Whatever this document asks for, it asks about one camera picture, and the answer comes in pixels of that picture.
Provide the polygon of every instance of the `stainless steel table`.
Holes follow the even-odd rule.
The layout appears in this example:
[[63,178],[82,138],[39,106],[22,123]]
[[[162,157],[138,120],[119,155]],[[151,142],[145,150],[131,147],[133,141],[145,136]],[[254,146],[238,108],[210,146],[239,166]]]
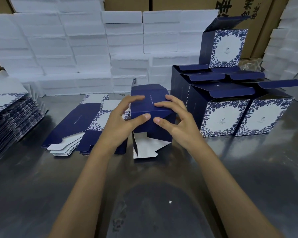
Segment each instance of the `stainless steel table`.
[[[40,144],[83,96],[44,97],[48,115],[0,160],[0,238],[46,237],[87,157]],[[121,99],[112,94],[110,99]],[[207,138],[267,218],[298,238],[298,103],[268,135]],[[97,237],[226,237],[195,161],[176,142],[155,159],[110,160]]]

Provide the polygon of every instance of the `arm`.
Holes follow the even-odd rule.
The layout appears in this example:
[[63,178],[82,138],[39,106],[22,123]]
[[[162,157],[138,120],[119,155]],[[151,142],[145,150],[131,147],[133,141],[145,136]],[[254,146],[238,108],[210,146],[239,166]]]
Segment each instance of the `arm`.
[[166,129],[199,164],[227,235],[230,238],[283,237],[240,188],[205,142],[183,102],[170,95],[166,95],[166,99],[172,102],[155,103],[155,106],[171,108],[179,115],[181,122],[175,125],[161,118],[154,118],[153,121]]
[[150,114],[129,121],[121,116],[131,102],[144,98],[126,96],[111,112],[83,171],[53,224],[49,238],[94,237],[108,161],[130,133],[150,119]]

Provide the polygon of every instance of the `brown cardboard carton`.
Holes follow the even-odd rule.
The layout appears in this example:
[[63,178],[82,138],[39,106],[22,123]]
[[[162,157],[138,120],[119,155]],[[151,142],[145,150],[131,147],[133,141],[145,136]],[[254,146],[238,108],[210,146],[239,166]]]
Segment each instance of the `brown cardboard carton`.
[[250,15],[236,27],[249,28],[241,58],[250,58],[272,0],[152,0],[153,11],[219,9],[219,16]]
[[284,11],[287,2],[288,0],[273,0],[253,49],[251,55],[252,58],[261,58],[264,55],[264,51],[270,40],[270,34],[274,28],[278,27],[280,16]]
[[149,0],[105,0],[106,11],[149,11]]

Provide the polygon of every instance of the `fingernail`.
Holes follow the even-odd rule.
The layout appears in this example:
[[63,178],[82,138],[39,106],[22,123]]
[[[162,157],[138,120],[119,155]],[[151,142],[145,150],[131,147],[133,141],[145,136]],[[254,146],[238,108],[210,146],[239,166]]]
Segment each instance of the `fingernail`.
[[147,120],[150,119],[151,115],[150,114],[144,114],[144,116],[146,117]]
[[153,119],[153,121],[154,121],[155,123],[159,123],[159,122],[160,122],[160,119],[157,118],[157,117],[155,117],[155,118]]

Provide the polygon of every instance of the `finger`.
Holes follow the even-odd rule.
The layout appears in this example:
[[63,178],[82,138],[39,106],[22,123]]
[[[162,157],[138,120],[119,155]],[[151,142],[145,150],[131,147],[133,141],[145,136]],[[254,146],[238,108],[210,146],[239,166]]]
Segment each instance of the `finger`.
[[123,98],[123,100],[118,104],[118,106],[114,109],[115,112],[123,113],[128,109],[129,104],[132,102],[135,102],[136,100],[144,100],[145,96],[144,95],[136,95],[136,96],[126,96]]
[[156,107],[166,107],[171,108],[174,112],[176,112],[180,119],[184,119],[187,115],[187,111],[179,106],[179,104],[169,101],[163,101],[154,104]]
[[137,128],[139,125],[147,122],[149,119],[151,118],[150,114],[143,114],[138,116],[137,118],[134,118],[132,120],[129,120],[127,122],[131,123],[132,125],[132,130],[134,130],[135,128]]
[[179,104],[179,106],[181,108],[183,108],[184,110],[187,110],[184,103],[181,100],[179,100],[178,98],[176,98],[175,96],[166,94],[166,99]]
[[164,128],[166,131],[168,131],[172,135],[172,130],[176,127],[175,124],[170,123],[168,120],[155,117],[153,121],[158,124],[161,128]]

